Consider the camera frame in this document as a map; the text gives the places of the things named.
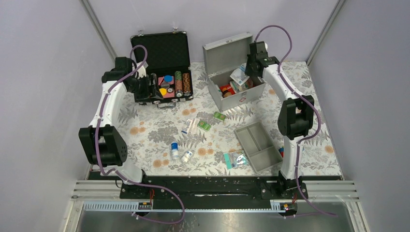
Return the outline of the green small box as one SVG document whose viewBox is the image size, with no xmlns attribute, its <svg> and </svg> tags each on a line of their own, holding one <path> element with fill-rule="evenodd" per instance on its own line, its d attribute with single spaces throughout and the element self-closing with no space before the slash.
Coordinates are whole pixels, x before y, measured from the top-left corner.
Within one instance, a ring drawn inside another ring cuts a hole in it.
<svg viewBox="0 0 410 232">
<path fill-rule="evenodd" d="M 211 125 L 205 121 L 199 121 L 197 127 L 204 131 L 209 131 L 211 129 Z"/>
<path fill-rule="evenodd" d="M 225 119 L 226 119 L 226 115 L 224 115 L 224 114 L 222 114 L 222 113 L 220 113 L 220 112 L 215 112 L 214 114 L 213 114 L 213 117 L 215 118 L 215 119 L 217 119 L 217 120 L 219 120 L 219 121 L 225 121 Z"/>
</svg>

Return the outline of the small white pill bottle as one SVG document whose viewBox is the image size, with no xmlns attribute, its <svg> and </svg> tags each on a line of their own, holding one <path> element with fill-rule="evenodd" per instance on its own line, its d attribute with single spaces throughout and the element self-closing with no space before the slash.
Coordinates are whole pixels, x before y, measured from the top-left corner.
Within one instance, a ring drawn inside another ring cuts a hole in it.
<svg viewBox="0 0 410 232">
<path fill-rule="evenodd" d="M 191 151 L 186 151 L 183 156 L 181 157 L 181 161 L 183 163 L 187 163 L 190 161 L 190 159 L 192 158 L 193 153 Z"/>
</svg>

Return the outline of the amber medicine bottle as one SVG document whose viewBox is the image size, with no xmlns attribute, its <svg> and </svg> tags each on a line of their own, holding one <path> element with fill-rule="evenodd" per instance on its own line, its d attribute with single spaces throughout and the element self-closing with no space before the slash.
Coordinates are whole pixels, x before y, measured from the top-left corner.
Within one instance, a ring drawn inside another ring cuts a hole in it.
<svg viewBox="0 0 410 232">
<path fill-rule="evenodd" d="M 224 90 L 224 91 L 222 92 L 223 98 L 232 96 L 232 95 L 234 95 L 234 94 L 235 94 L 235 92 L 234 92 L 232 89 L 227 89 L 227 90 Z"/>
</svg>

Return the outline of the red first aid pouch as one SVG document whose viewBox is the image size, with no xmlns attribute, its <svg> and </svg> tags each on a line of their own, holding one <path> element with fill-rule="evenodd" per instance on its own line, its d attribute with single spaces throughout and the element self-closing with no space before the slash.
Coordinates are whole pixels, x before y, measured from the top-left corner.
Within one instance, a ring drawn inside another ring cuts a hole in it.
<svg viewBox="0 0 410 232">
<path fill-rule="evenodd" d="M 232 89 L 234 91 L 234 89 L 232 88 L 232 86 L 230 84 L 224 85 L 224 86 L 220 86 L 221 91 L 223 92 L 224 90 L 227 89 Z"/>
</svg>

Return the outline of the white gauze sachet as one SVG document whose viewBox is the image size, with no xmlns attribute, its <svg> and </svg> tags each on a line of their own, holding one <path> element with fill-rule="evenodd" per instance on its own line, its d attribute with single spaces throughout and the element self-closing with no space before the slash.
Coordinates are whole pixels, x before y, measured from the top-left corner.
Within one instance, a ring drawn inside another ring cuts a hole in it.
<svg viewBox="0 0 410 232">
<path fill-rule="evenodd" d="M 230 74 L 230 78 L 240 86 L 245 84 L 249 79 L 249 76 L 245 74 L 245 70 L 244 66 L 239 66 Z"/>
</svg>

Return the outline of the clear bag with teal strip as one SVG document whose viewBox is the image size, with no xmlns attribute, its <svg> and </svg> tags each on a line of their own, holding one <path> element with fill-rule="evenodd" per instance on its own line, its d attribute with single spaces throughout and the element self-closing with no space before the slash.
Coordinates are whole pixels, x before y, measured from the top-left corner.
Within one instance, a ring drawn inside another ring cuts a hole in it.
<svg viewBox="0 0 410 232">
<path fill-rule="evenodd" d="M 223 154 L 227 169 L 236 169 L 248 164 L 248 159 L 243 150 Z"/>
</svg>

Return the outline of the grey plastic divider tray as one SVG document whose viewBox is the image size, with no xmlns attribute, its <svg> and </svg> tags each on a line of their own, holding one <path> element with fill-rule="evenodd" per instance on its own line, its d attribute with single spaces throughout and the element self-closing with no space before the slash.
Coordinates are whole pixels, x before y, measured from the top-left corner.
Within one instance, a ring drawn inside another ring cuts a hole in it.
<svg viewBox="0 0 410 232">
<path fill-rule="evenodd" d="M 255 173 L 260 174 L 282 164 L 283 157 L 261 121 L 237 128 L 234 132 Z"/>
</svg>

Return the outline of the white tube bottle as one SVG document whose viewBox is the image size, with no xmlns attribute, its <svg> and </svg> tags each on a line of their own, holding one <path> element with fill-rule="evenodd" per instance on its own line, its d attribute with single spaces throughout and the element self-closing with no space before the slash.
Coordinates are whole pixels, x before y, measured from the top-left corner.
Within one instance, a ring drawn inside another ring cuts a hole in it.
<svg viewBox="0 0 410 232">
<path fill-rule="evenodd" d="M 220 87 L 218 85 L 214 85 L 216 92 L 218 93 L 218 95 L 223 98 L 223 93 L 220 89 Z"/>
</svg>

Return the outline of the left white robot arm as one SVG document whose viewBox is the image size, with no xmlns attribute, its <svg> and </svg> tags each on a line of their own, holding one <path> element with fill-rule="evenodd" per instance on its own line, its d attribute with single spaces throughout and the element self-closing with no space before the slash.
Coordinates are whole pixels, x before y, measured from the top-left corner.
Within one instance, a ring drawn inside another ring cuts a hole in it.
<svg viewBox="0 0 410 232">
<path fill-rule="evenodd" d="M 142 181 L 143 170 L 127 161 L 128 147 L 117 130 L 118 116 L 127 93 L 139 102 L 163 100 L 156 81 L 156 75 L 148 75 L 142 63 L 117 57 L 114 68 L 102 76 L 102 96 L 94 118 L 78 133 L 88 162 L 97 165 L 101 175 L 113 174 L 132 185 L 131 191 L 139 199 L 149 195 L 150 186 Z"/>
</svg>

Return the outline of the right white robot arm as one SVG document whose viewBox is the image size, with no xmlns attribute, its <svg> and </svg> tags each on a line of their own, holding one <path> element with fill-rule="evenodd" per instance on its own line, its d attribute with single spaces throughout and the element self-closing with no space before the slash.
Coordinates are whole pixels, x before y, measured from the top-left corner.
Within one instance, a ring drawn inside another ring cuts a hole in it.
<svg viewBox="0 0 410 232">
<path fill-rule="evenodd" d="M 296 185 L 289 180 L 298 179 L 298 164 L 302 139 L 313 127 L 312 96 L 302 95 L 281 69 L 276 57 L 269 57 L 265 42 L 249 44 L 245 74 L 266 81 L 282 102 L 278 116 L 278 129 L 284 138 L 284 160 L 280 176 L 286 181 L 277 186 L 278 195 L 289 199 L 296 193 Z"/>
</svg>

